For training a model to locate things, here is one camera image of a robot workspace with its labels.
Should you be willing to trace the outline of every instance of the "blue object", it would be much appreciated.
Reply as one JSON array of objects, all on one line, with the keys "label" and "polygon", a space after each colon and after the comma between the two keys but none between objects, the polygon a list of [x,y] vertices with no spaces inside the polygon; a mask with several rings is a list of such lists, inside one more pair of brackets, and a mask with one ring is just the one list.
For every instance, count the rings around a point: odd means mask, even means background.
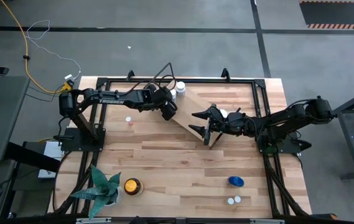
[{"label": "blue object", "polygon": [[231,176],[228,178],[228,182],[231,185],[237,186],[237,187],[243,187],[245,182],[243,181],[242,178],[237,177],[237,176]]}]

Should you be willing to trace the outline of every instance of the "wooden table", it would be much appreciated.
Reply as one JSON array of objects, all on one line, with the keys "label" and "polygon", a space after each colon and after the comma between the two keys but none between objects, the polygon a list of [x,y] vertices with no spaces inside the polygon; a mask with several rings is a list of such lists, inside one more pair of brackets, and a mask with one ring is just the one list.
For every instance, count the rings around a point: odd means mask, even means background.
[{"label": "wooden table", "polygon": [[[95,88],[96,79],[82,77],[79,89]],[[127,91],[133,85],[112,83],[111,90]],[[216,103],[219,108],[234,111],[241,107],[249,116],[255,115],[249,85],[188,83],[187,88],[208,102]],[[271,112],[283,110],[286,98],[281,79],[266,79],[266,88]],[[98,106],[96,120],[99,119],[100,108]],[[84,115],[89,118],[89,108]],[[132,117],[132,126],[125,122],[127,116]],[[105,207],[99,216],[272,217],[263,158],[253,138],[222,137],[213,150],[208,150],[208,146],[203,146],[203,142],[192,133],[175,121],[164,121],[156,111],[139,113],[115,105],[108,105],[105,128],[105,146],[100,153],[98,168],[107,177],[121,171],[121,184],[132,177],[141,180],[144,192],[137,197],[123,194],[119,204]],[[68,197],[76,184],[81,156],[81,152],[71,153],[60,168],[56,183],[56,207]],[[300,162],[292,155],[280,156],[287,189],[297,203],[310,213]],[[228,185],[227,177],[231,175],[242,177],[245,186],[236,188]],[[280,193],[275,190],[275,194],[279,211],[282,212]],[[242,198],[241,203],[228,205],[228,198],[236,195]]]}]

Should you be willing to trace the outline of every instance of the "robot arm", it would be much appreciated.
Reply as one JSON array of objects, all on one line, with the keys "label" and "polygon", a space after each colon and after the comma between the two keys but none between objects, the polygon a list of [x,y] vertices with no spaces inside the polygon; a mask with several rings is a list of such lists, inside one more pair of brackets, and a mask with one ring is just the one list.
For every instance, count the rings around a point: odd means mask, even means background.
[{"label": "robot arm", "polygon": [[[84,99],[79,103],[78,97],[80,95]],[[70,118],[84,138],[91,140],[96,140],[98,135],[94,124],[88,122],[82,113],[94,104],[124,105],[139,112],[161,110],[162,117],[167,121],[177,111],[170,90],[166,87],[156,89],[154,85],[149,85],[141,90],[131,89],[125,93],[117,90],[101,91],[87,88],[85,90],[70,90],[59,95],[59,113],[64,118]]]},{"label": "robot arm", "polygon": [[256,138],[256,141],[259,138],[262,140],[266,138],[267,142],[272,144],[308,124],[326,124],[335,117],[328,101],[321,99],[320,96],[317,99],[304,100],[304,103],[290,105],[282,111],[262,118],[249,117],[239,110],[229,113],[224,118],[217,106],[212,104],[206,111],[192,114],[197,118],[208,119],[207,128],[189,126],[204,138],[204,145],[210,142],[211,132],[244,135]]}]

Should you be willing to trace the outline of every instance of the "potted plant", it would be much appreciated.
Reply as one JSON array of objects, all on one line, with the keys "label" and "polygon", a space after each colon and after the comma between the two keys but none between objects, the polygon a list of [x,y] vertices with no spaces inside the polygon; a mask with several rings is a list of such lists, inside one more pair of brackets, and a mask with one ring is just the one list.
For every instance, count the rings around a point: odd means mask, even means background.
[{"label": "potted plant", "polygon": [[120,175],[118,174],[110,177],[108,180],[106,176],[91,165],[91,177],[95,187],[79,190],[71,194],[72,197],[94,200],[94,205],[91,208],[90,219],[93,218],[104,206],[114,205],[122,192],[120,185]]}]

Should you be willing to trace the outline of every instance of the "concrete floor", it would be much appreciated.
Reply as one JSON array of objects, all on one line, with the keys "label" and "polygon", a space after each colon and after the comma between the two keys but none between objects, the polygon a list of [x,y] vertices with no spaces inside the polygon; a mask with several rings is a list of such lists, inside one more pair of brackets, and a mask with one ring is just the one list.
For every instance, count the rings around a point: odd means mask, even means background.
[{"label": "concrete floor", "polygon": [[[23,26],[50,19],[53,26],[254,29],[249,0],[15,0],[9,1]],[[298,1],[257,0],[263,29],[306,29]],[[0,26],[14,26],[0,5]],[[82,66],[82,75],[152,75],[172,62],[178,76],[217,77],[227,67],[233,77],[264,77],[256,34],[72,33],[49,32],[38,41]],[[354,35],[264,35],[273,78],[282,78],[287,102],[322,95],[333,108],[354,96]],[[0,31],[0,66],[25,75],[24,43],[19,32]],[[78,69],[30,46],[30,72],[55,89]],[[41,95],[29,90],[41,98]],[[37,141],[58,131],[57,100],[26,98],[12,140]],[[354,221],[354,171],[341,127],[308,126],[302,138],[313,146],[303,152],[305,182],[313,213],[335,213]],[[21,215],[44,213],[45,206],[15,206]]]}]

